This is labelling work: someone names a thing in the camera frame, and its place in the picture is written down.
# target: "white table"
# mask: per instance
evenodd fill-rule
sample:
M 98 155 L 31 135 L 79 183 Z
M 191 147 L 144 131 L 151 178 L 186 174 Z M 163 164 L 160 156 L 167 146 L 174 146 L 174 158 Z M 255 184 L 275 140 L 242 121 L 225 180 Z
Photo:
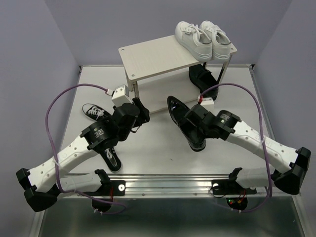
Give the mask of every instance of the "white table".
M 128 87 L 140 97 L 138 81 L 152 78 L 157 75 L 172 72 L 178 69 L 197 65 L 196 60 L 189 51 L 180 45 L 175 36 L 167 36 L 147 42 L 137 43 L 118 49 L 122 58 Z M 237 52 L 231 44 L 231 56 L 223 64 L 218 76 L 220 83 L 227 70 L 232 55 Z
M 209 69 L 215 76 L 221 71 L 220 68 Z M 187 75 L 188 69 L 177 72 Z M 196 90 L 195 86 L 187 81 L 189 81 L 188 76 L 178 82 L 178 86 L 182 88 L 181 91 Z M 79 80 L 79 83 L 92 83 L 108 88 L 115 88 L 125 82 L 124 67 L 84 67 Z M 256 93 L 249 69 L 246 67 L 228 68 L 223 82 L 235 82 Z M 158 84 L 156 87 L 149 86 L 148 93 L 143 94 L 141 100 L 145 106 L 151 103 L 150 91 L 152 93 L 160 91 Z M 178 96 L 176 91 L 170 92 L 170 95 Z M 90 87 L 78 88 L 66 128 L 63 148 L 92 123 L 81 111 L 85 103 L 97 104 L 108 112 L 113 112 L 110 97 L 103 91 Z M 220 88 L 215 108 L 216 112 L 222 109 L 228 110 L 240 116 L 253 128 L 259 128 L 255 104 L 251 97 L 239 88 L 231 86 Z M 264 132 L 268 135 L 265 124 Z M 244 168 L 265 167 L 262 159 L 222 140 L 208 139 L 204 151 L 193 152 L 180 129 L 171 120 L 168 111 L 151 115 L 151 121 L 144 124 L 136 134 L 130 134 L 126 141 L 118 143 L 116 151 L 123 163 L 119 174 L 229 174 L 234 168 L 241 166 Z M 96 169 L 104 169 L 110 173 L 100 155 L 85 161 L 72 172 L 89 173 Z

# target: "gray wall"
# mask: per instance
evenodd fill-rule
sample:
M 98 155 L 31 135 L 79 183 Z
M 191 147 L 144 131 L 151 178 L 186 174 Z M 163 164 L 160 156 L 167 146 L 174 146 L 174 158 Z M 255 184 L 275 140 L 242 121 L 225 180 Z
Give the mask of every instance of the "gray wall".
M 45 112 L 54 97 L 77 83 L 78 64 L 43 0 L 4 0 L 0 7 L 0 236 L 28 236 L 34 212 L 15 177 L 52 156 Z M 50 117 L 57 144 L 73 95 Z
M 218 24 L 256 63 L 291 0 L 45 0 L 80 65 L 122 64 L 118 48 L 173 35 L 179 21 Z
M 302 186 L 316 226 L 316 1 L 293 0 L 255 67 L 276 139 L 312 151 Z

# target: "shelf top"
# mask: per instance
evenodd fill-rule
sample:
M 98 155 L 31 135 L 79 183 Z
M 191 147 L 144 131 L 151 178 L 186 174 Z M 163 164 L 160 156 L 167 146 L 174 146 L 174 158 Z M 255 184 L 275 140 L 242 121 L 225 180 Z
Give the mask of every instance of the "shelf top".
M 173 36 L 167 36 L 118 49 L 126 74 L 138 81 L 199 64 Z M 232 44 L 231 54 L 237 52 Z

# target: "gray floor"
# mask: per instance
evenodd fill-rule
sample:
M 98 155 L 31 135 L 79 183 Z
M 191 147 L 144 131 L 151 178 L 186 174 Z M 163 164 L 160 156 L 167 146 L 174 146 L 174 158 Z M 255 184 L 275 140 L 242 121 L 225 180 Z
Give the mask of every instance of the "gray floor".
M 249 198 L 255 206 L 263 198 Z M 128 210 L 94 214 L 90 200 L 62 199 L 45 212 L 41 237 L 300 237 L 292 197 L 274 197 L 253 213 L 233 213 L 209 199 L 120 200 Z M 218 200 L 224 204 L 225 199 Z

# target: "pair of white shoes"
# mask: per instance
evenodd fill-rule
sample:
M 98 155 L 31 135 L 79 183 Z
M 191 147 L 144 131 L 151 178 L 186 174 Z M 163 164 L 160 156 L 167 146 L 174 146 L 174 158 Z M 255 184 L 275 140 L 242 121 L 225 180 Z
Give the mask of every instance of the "pair of white shoes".
M 200 27 L 181 21 L 176 26 L 176 38 L 200 62 L 212 58 L 220 62 L 229 60 L 231 41 L 210 21 L 203 21 Z

